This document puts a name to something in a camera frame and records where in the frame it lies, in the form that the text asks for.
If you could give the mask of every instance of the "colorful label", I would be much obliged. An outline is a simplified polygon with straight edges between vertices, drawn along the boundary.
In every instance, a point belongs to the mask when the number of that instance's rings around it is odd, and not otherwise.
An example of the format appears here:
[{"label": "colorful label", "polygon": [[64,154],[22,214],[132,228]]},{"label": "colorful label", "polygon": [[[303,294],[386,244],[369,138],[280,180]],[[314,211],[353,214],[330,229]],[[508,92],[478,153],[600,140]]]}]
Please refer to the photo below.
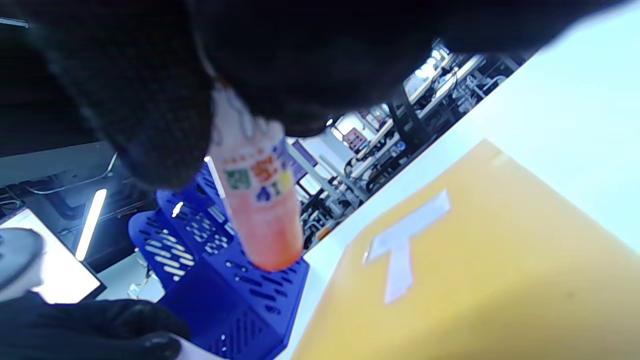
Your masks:
[{"label": "colorful label", "polygon": [[229,193],[252,193],[268,204],[293,185],[281,124],[253,117],[230,88],[216,87],[216,114],[210,155]]}]

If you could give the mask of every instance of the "white sticker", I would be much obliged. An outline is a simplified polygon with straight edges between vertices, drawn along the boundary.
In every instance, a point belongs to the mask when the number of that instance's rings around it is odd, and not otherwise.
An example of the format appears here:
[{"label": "white sticker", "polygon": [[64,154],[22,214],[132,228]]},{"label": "white sticker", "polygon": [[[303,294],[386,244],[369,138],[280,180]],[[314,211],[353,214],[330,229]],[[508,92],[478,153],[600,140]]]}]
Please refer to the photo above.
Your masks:
[{"label": "white sticker", "polygon": [[402,297],[413,285],[411,238],[434,224],[449,210],[451,203],[445,189],[373,239],[365,255],[365,264],[387,252],[391,253],[385,292],[386,304]]},{"label": "white sticker", "polygon": [[409,240],[401,240],[391,250],[385,304],[400,299],[412,285],[411,243]]}]

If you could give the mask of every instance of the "orange liquid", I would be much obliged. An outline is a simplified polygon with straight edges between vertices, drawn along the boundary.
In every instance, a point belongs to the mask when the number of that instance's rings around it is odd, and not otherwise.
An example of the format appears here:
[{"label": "orange liquid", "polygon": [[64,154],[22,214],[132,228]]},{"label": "orange liquid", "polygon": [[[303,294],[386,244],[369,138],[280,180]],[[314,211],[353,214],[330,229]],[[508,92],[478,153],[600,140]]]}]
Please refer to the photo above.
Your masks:
[{"label": "orange liquid", "polygon": [[293,265],[302,254],[300,206],[293,188],[268,204],[250,193],[227,192],[232,221],[251,262],[266,271]]}]

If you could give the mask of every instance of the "white paper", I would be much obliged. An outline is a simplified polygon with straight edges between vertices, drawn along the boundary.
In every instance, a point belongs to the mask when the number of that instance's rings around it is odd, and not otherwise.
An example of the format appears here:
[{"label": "white paper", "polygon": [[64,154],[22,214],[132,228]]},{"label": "white paper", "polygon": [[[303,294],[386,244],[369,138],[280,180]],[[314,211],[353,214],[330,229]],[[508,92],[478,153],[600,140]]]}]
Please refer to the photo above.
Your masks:
[{"label": "white paper", "polygon": [[425,205],[416,209],[392,227],[376,236],[371,243],[365,264],[391,252],[387,273],[385,304],[400,299],[413,285],[411,268],[411,238],[434,224],[451,210],[449,194],[442,190]]},{"label": "white paper", "polygon": [[180,344],[182,344],[182,352],[176,360],[225,360],[222,357],[202,350],[179,336],[176,336],[176,338],[178,338]]},{"label": "white paper", "polygon": [[409,240],[401,240],[391,250],[385,304],[400,299],[412,285],[411,243]]},{"label": "white paper", "polygon": [[413,213],[383,231],[371,243],[365,262],[374,261],[390,251],[397,242],[409,241],[411,237],[422,232],[451,209],[447,189],[417,208]]}]

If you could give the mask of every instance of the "fluorescent light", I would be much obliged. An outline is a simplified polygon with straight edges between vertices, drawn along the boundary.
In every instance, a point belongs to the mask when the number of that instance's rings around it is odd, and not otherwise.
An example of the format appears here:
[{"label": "fluorescent light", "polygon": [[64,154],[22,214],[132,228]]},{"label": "fluorescent light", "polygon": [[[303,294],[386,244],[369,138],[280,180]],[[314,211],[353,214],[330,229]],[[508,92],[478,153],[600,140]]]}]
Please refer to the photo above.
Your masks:
[{"label": "fluorescent light", "polygon": [[84,229],[82,230],[82,235],[80,235],[80,242],[76,250],[76,259],[78,259],[78,261],[84,261],[84,257],[86,257],[86,252],[89,250],[89,243],[91,243],[91,237],[93,236],[95,226],[98,224],[102,205],[104,205],[104,199],[106,199],[106,197],[107,189],[98,190],[93,196],[93,202],[89,208],[89,214],[86,216]]},{"label": "fluorescent light", "polygon": [[172,218],[175,218],[176,215],[178,215],[180,213],[180,209],[182,209],[182,205],[184,205],[184,202],[180,201],[179,203],[177,203],[175,205],[175,207],[173,208],[173,213],[171,214]]}]

